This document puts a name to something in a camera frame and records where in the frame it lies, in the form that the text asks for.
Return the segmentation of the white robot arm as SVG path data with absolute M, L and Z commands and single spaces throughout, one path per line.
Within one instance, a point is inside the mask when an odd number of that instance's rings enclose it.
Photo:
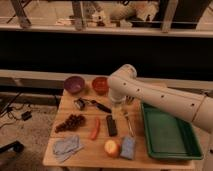
M 137 71 L 125 64 L 108 77 L 109 98 L 120 102 L 126 96 L 138 98 L 158 109 L 211 133 L 213 131 L 213 98 L 136 79 Z

